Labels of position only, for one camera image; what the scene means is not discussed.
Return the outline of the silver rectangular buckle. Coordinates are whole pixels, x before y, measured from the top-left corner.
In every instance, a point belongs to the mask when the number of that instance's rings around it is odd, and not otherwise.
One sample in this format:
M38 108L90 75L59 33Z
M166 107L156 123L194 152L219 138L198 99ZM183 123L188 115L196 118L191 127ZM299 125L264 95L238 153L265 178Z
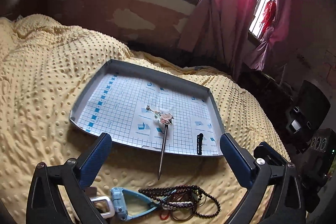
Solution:
M96 196L90 198L104 219L112 218L115 215L112 200L108 196Z

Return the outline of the blue watch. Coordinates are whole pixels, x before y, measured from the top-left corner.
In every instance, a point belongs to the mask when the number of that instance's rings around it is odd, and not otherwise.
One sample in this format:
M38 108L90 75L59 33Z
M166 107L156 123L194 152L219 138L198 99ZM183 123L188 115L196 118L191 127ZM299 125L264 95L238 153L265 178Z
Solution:
M110 197L115 216L120 221L141 218L159 208L159 205L146 195L122 187L112 188Z

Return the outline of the small black hair clip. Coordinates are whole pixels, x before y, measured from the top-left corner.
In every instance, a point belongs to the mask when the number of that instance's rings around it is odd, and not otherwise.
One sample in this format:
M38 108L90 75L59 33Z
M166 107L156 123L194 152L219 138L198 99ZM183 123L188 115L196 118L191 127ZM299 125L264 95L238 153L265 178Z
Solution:
M197 135L197 155L202 155L203 133Z

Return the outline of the flower hairpin stick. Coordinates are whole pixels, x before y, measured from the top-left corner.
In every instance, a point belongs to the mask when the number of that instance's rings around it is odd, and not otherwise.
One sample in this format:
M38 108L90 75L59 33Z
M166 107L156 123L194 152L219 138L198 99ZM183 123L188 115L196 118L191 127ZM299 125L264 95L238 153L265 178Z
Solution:
M154 114L154 118L159 122L159 124L163 125L163 139L162 139L161 155L160 155L158 174L157 174L157 179L159 180L162 174L163 158L165 155L168 128L169 128L169 125L173 124L174 117L171 113L164 113L162 111L153 110L150 108L149 105L146 106L146 110L149 112L152 112Z

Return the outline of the black speaker box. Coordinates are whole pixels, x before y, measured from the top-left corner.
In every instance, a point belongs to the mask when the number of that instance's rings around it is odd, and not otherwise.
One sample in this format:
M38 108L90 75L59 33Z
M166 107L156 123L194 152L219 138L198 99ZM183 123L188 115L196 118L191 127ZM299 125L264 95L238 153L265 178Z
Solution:
M286 142L295 154L301 155L295 164L303 180L328 178L335 159L335 131L321 126L330 107L320 88L305 80L285 112Z

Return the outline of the dark side cabinet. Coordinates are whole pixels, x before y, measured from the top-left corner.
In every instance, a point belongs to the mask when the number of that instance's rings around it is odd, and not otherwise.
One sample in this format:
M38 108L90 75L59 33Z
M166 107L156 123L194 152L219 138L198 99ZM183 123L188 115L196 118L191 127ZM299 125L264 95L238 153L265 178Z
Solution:
M288 95L271 77L246 64L242 65L238 85L257 99L280 139L286 144L291 143L293 134L287 129L288 114L292 109L301 111L297 98Z

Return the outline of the thin metal bangles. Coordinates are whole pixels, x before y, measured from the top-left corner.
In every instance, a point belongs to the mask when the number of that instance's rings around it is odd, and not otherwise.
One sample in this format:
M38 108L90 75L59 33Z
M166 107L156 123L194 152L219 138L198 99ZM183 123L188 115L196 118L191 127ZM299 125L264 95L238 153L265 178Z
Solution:
M206 196L198 196L195 193L179 193L172 197L172 202L186 202L191 201L194 204L194 207L201 207L207 201ZM194 216L192 208L183 208L183 209L173 209L170 212L170 218L176 222L185 222L191 219Z

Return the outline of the grey cardboard tray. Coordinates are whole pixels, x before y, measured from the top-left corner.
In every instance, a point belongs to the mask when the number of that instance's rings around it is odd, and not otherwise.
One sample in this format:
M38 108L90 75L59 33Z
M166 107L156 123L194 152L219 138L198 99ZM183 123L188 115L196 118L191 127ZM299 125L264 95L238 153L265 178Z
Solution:
M222 154L224 127L209 88L124 61L109 60L95 73L73 105L70 122L135 148Z

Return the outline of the cream dotted bed blanket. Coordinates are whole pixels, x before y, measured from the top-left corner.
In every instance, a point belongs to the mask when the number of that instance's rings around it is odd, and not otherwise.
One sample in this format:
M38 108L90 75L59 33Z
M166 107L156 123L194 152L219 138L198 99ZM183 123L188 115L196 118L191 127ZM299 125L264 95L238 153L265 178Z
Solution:
M1 19L1 201L17 223L25 223L31 179L37 163L61 165L79 156L94 137L73 128L70 110L93 74L117 59L175 75L210 89L224 128L252 152L265 141L288 153L257 99L212 67L180 68L159 57L133 52L117 39L49 16ZM115 144L94 186L131 190L198 185L220 203L211 223L223 223L245 194L223 157L159 155Z

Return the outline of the pink curtain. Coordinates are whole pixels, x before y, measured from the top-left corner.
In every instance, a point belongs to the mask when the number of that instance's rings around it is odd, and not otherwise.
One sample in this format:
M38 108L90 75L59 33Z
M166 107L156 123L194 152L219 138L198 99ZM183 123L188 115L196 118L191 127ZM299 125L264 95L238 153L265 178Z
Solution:
M275 0L275 16L261 44L244 55L257 0L200 0L183 28L178 47L227 65L237 79L242 64L258 71L284 63L300 44L302 0Z

